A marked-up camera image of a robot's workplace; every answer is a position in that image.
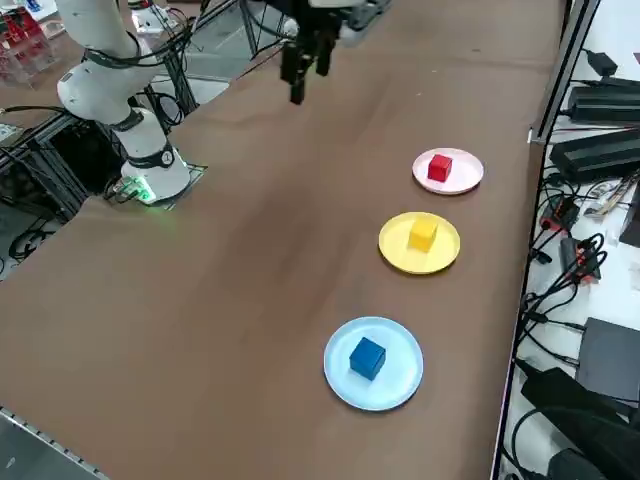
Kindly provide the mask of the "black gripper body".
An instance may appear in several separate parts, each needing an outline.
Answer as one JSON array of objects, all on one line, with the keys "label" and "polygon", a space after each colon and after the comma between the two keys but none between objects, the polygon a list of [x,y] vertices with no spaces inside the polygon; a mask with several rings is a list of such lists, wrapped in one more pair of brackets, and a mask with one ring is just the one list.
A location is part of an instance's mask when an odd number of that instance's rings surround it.
[{"label": "black gripper body", "polygon": [[333,50],[346,17],[346,8],[337,3],[286,3],[285,14],[296,21],[298,33],[287,48]]}]

